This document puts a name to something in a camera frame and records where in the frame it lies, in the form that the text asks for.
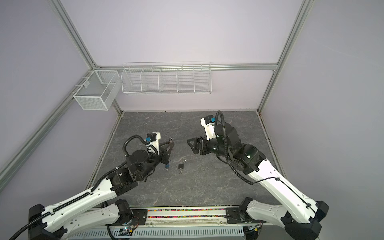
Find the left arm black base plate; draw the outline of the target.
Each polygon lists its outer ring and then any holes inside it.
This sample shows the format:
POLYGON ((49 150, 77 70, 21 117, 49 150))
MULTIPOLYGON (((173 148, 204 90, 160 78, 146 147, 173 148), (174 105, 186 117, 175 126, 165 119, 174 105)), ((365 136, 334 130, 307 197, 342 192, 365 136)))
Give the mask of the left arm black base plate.
POLYGON ((136 226, 145 225, 148 215, 147 209, 133 209, 118 213, 116 222, 110 224, 112 226, 136 226))

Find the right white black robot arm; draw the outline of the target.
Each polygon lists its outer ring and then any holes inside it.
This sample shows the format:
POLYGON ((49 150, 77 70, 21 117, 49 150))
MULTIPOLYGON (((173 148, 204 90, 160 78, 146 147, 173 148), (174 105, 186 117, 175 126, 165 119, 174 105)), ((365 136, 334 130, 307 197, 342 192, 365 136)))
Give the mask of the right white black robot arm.
POLYGON ((201 118, 201 125, 206 135, 187 140, 195 155, 214 154, 242 181, 251 186, 260 184, 279 201, 278 205, 269 205, 247 197, 234 213, 227 214, 229 222, 270 223, 283 228, 295 240, 318 239, 321 221, 329 211, 324 201, 315 201, 302 193, 258 148, 242 143, 222 111, 201 118))

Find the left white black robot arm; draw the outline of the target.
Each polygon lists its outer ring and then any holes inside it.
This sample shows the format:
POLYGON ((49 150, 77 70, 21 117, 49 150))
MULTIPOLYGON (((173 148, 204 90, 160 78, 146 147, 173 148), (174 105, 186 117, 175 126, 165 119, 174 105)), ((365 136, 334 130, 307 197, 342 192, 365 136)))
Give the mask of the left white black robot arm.
POLYGON ((159 164, 169 165, 172 139, 160 143, 160 133, 152 132, 143 139, 129 137, 123 144, 126 160, 102 175, 92 187, 57 204, 37 204, 29 210, 28 223, 11 236, 17 239, 25 231, 30 240, 66 240, 78 232, 100 225, 130 224, 135 216, 125 200, 99 210, 92 208, 117 198, 147 181, 159 164))

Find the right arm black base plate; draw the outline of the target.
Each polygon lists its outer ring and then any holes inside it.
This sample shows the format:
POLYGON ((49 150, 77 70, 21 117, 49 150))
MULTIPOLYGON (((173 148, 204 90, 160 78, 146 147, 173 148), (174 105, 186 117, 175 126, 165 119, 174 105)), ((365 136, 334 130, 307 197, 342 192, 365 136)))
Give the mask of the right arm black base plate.
POLYGON ((228 224, 264 224, 266 221, 252 219, 240 208, 226 208, 225 218, 228 224))

